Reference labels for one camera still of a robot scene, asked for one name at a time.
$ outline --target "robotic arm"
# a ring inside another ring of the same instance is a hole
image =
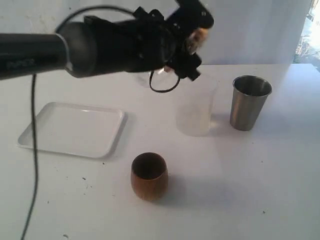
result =
[[[0,80],[58,69],[83,78],[169,66],[193,81],[202,61],[187,40],[197,29],[210,29],[214,19],[198,0],[177,2],[166,20],[156,9],[147,13],[139,7],[132,20],[85,16],[56,34],[0,34]]]

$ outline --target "cup rim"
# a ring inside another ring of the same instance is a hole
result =
[[[238,79],[240,79],[240,78],[245,78],[245,77],[254,77],[254,78],[256,78],[256,79],[260,79],[260,80],[262,80],[263,82],[269,84],[270,89],[271,89],[270,92],[269,92],[268,94],[261,95],[261,96],[253,96],[253,95],[245,94],[245,93],[243,93],[242,91],[239,91],[239,90],[235,87],[235,82],[236,82],[236,80],[238,80]],[[267,96],[269,96],[269,95],[272,93],[272,85],[270,84],[270,82],[268,82],[267,80],[263,79],[262,77],[254,76],[254,75],[242,75],[242,76],[238,76],[238,77],[236,77],[236,78],[233,80],[232,86],[233,86],[233,89],[235,89],[238,93],[241,93],[241,94],[243,94],[243,95],[245,95],[245,96],[253,97],[253,98],[263,98],[263,97],[267,97]]]
[[[144,154],[153,154],[153,155],[157,156],[159,159],[161,159],[161,161],[164,163],[164,171],[163,171],[159,176],[157,176],[157,177],[155,177],[155,178],[152,178],[152,179],[145,179],[145,178],[142,178],[142,177],[140,177],[139,175],[137,175],[137,174],[135,173],[135,171],[134,171],[134,163],[135,163],[135,160],[136,160],[138,157],[140,157],[141,155],[144,155]],[[134,158],[134,160],[133,160],[133,162],[132,162],[132,164],[131,164],[131,173],[132,173],[135,177],[137,177],[137,178],[139,178],[139,179],[141,179],[141,180],[143,180],[143,181],[148,181],[148,182],[158,180],[158,179],[161,178],[167,171],[168,171],[168,169],[167,169],[167,163],[166,163],[165,159],[164,159],[161,155],[159,155],[159,154],[157,154],[157,153],[155,153],[155,152],[144,152],[144,153],[141,153],[141,154],[139,154],[138,156],[136,156],[136,157]]]

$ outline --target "wire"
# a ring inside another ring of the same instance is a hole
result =
[[[118,6],[112,6],[112,5],[96,5],[96,6],[89,6],[81,8],[74,13],[70,14],[68,17],[66,17],[55,29],[55,32],[59,32],[61,28],[71,19],[78,16],[81,13],[90,11],[90,10],[98,10],[98,9],[105,9],[105,10],[114,10],[118,11],[124,14],[129,14],[130,16],[133,16],[133,12],[130,10],[127,10],[122,7]],[[35,111],[35,88],[36,88],[36,79],[37,74],[32,75],[32,83],[31,83],[31,128],[32,128],[32,142],[33,142],[33,161],[34,161],[34,187],[33,187],[33,194],[32,194],[32,200],[31,205],[26,217],[26,221],[24,223],[23,232],[21,234],[21,240],[25,239],[25,236],[28,231],[28,227],[30,224],[30,219],[34,210],[37,193],[38,193],[38,184],[39,184],[39,164],[38,164],[38,143],[37,143],[37,120],[36,120],[36,111]]]
[[[32,142],[33,142],[33,163],[34,163],[34,187],[33,187],[33,195],[31,200],[31,205],[29,208],[29,212],[24,224],[23,232],[21,235],[21,240],[25,239],[28,226],[30,223],[30,218],[32,212],[34,210],[37,193],[38,193],[38,183],[39,183],[39,165],[38,165],[38,146],[37,146],[37,122],[36,122],[36,114],[35,114],[35,88],[36,88],[36,78],[37,74],[32,75],[32,83],[31,83],[31,127],[32,127]]]
[[[171,88],[169,88],[169,89],[166,89],[166,90],[156,90],[156,89],[154,89],[154,88],[152,87],[152,84],[151,84],[151,83],[152,83],[152,78],[153,78],[153,76],[154,76],[154,73],[155,73],[155,71],[152,71],[151,74],[150,74],[149,86],[150,86],[151,90],[154,91],[154,92],[156,92],[156,93],[160,93],[160,94],[169,93],[169,92],[171,92],[172,90],[174,90],[174,89],[179,85],[179,83],[180,83],[180,77],[178,77],[178,80],[176,81],[176,84],[175,84],[173,87],[171,87]]]

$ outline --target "clear plastic cup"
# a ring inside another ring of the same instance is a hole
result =
[[[195,81],[182,79],[173,91],[176,127],[185,135],[208,134],[217,82],[201,74]]]

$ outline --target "white wall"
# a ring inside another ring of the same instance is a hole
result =
[[[202,0],[215,25],[200,51],[206,64],[291,63],[311,0]],[[3,0],[0,32],[51,33],[70,12],[94,4],[159,9],[168,16],[174,0]],[[96,14],[121,20],[120,13]]]

